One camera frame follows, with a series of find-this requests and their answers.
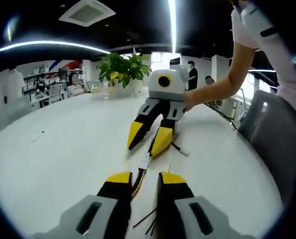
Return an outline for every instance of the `ceiling light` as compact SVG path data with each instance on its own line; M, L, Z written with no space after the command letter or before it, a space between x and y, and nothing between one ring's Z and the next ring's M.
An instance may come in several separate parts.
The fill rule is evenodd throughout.
M272 73L276 73L275 70L249 70L249 72L272 72Z
M85 45L81 45L81 44L76 44L76 43L71 43L71 42L64 42L64 41L27 41L27 42L16 43L16 44L13 44L13 45L10 45L10 46L2 47L2 48L0 48L0 52L10 50L12 48L20 47L20 46L38 45L38 44L77 46L77 47L86 48L86 49L93 50L93 51L99 51L99 52L102 52L102 53L110 54L109 51L98 49L98 48L95 48L95 47L92 47L92 46L85 46Z
M176 53L176 47L177 47L176 1L168 0L168 3L169 3L170 21L171 21L172 52Z

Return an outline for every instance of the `black ceiling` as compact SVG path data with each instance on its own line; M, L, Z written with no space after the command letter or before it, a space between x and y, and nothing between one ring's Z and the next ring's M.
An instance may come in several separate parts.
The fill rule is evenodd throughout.
M0 1L0 48L29 40L63 40L106 50L150 44L141 47L141 52L171 51L168 0L100 0L116 15L89 27L59 21L78 1ZM231 10L227 0L177 0L177 51L194 57L232 57ZM9 42L3 31L11 19L17 19L17 23ZM41 60L96 60L99 56L97 52L68 46L20 47L0 52L0 70ZM271 69L262 53L257 54L253 66Z

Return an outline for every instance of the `white sleeve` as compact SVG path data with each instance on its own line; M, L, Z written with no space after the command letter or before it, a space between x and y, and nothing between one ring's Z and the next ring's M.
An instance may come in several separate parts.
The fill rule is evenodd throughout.
M248 34L238 13L235 10L233 10L231 13L231 20L232 20L233 41L252 49L259 48L254 38L252 38Z

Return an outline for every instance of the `robot camera eye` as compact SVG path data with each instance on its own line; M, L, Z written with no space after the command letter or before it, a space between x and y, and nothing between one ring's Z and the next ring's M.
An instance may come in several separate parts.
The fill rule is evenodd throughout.
M158 83L161 87L168 87L170 85L170 79L167 76L161 76L158 79Z

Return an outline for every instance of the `potted plant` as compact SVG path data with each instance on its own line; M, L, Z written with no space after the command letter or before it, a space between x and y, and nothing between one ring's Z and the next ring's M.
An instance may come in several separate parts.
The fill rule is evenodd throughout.
M143 56L132 56L125 59L117 53L111 53L101 59L97 69L101 69L99 80L107 79L116 85L121 84L125 88L130 81L142 81L144 75L151 72L150 66L143 64Z

